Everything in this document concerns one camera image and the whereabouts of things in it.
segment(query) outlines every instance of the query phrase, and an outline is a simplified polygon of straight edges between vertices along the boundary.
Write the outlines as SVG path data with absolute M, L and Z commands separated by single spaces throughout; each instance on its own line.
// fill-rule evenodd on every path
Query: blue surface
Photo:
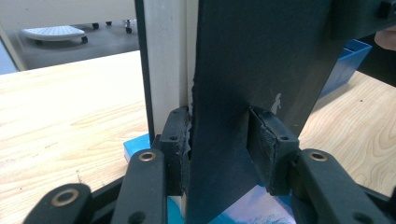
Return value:
M 17 67 L 0 39 L 0 75 L 18 72 Z
M 169 224 L 183 224 L 184 220 L 180 215 L 180 210 L 177 204 L 168 198 L 168 223 Z
M 142 149 L 147 149 L 150 148 L 149 144 L 149 134 L 146 133 L 144 135 L 141 135 L 139 137 L 136 137 L 134 139 L 131 139 L 129 141 L 126 141 L 123 143 L 124 144 L 124 154 L 125 154 L 125 159 L 129 162 L 131 157 L 138 151 Z
M 221 223 L 295 224 L 290 196 L 273 197 L 263 185 L 258 185 L 210 221 L 210 224 Z
M 372 47 L 358 40 L 349 40 L 335 64 L 323 90 L 319 96 L 325 96 L 335 89 L 346 84 L 358 69 L 361 62 L 369 53 Z

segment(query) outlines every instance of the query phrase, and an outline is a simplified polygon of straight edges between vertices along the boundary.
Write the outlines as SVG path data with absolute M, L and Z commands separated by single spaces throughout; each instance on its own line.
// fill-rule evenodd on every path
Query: wooden table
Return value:
M 396 185 L 396 89 L 356 73 L 320 99 L 301 147 L 331 152 L 352 177 Z M 21 223 L 51 189 L 122 176 L 122 143 L 148 131 L 139 52 L 0 76 L 0 223 Z

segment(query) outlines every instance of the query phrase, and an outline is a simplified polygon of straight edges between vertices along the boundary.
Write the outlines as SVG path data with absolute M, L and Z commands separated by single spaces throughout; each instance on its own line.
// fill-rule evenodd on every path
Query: black metal bracket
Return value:
M 84 184 L 54 189 L 24 223 L 167 223 L 164 156 L 154 148 L 135 153 L 124 178 L 94 193 Z
M 271 112 L 249 109 L 247 150 L 271 195 L 289 195 L 297 223 L 389 223 L 329 153 L 300 150 Z

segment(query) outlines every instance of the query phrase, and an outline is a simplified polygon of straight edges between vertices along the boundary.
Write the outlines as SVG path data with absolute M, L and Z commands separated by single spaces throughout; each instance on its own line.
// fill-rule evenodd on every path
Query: bolt hole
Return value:
M 73 193 L 72 192 L 66 192 L 64 194 L 62 194 L 61 196 L 58 197 L 58 201 L 60 203 L 66 202 L 67 200 L 70 200 L 73 197 Z
M 139 155 L 139 160 L 141 161 L 152 161 L 157 155 L 153 152 L 143 152 Z
M 141 224 L 145 221 L 146 215 L 142 212 L 135 212 L 128 218 L 130 224 Z
M 66 189 L 57 193 L 51 200 L 51 204 L 55 207 L 62 207 L 76 200 L 79 193 L 76 189 Z
M 359 221 L 359 223 L 363 223 L 363 224 L 373 224 L 373 220 L 364 215 L 363 213 L 354 213 L 353 214 L 353 218 L 355 218 L 355 220 Z
M 327 160 L 327 156 L 320 152 L 311 152 L 309 154 L 309 157 L 314 161 L 326 161 Z

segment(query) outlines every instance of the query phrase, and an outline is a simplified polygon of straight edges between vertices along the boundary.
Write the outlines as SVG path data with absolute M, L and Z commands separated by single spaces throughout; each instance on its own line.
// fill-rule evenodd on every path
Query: floor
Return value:
M 37 45 L 20 30 L 8 31 L 7 35 L 28 70 L 139 50 L 136 29 L 132 27 L 133 32 L 127 34 L 124 21 L 113 21 L 110 26 L 99 22 L 99 29 L 93 29 L 92 24 L 74 27 L 86 33 L 88 43 L 76 38 Z

